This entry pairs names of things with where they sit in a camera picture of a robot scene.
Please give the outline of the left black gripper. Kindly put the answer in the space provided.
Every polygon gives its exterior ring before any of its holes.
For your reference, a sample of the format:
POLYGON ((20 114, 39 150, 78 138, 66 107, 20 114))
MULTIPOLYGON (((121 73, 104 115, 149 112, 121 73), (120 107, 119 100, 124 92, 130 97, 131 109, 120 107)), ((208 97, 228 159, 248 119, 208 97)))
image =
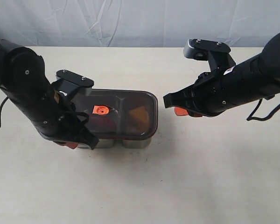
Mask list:
POLYGON ((94 149, 99 142, 86 128, 89 115, 77 112, 57 91, 37 91, 30 95, 30 121, 44 139, 63 147, 76 149, 85 145, 94 149))

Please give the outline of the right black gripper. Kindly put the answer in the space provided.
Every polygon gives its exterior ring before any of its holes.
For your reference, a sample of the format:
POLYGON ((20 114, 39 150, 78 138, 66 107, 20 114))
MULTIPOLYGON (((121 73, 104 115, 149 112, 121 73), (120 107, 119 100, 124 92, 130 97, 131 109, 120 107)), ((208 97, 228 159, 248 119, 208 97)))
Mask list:
POLYGON ((176 116, 215 117, 236 107, 221 85, 225 71, 204 72, 192 85, 165 95, 165 108, 173 107, 176 116))

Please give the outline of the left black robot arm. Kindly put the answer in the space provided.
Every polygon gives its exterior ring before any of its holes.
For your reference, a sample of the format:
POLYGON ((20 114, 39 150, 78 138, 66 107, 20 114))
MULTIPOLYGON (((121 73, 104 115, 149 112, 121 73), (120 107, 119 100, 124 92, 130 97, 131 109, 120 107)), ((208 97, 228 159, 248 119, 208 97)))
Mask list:
POLYGON ((59 70, 50 83, 42 56, 0 39, 0 89, 46 140, 95 148, 99 140, 86 128, 89 115, 77 112, 71 101, 78 93, 88 95, 93 85, 93 80, 68 70, 59 70))

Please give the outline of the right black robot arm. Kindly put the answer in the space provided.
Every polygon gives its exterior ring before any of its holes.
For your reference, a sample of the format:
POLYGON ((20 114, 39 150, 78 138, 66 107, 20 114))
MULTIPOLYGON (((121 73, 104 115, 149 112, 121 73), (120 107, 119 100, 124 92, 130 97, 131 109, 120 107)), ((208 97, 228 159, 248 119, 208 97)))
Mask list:
POLYGON ((165 108, 184 109, 189 116, 215 117, 253 101, 280 93, 280 33, 263 50, 236 64, 222 42, 189 39, 183 49, 188 59, 207 61, 210 70, 188 87, 163 97, 165 108))

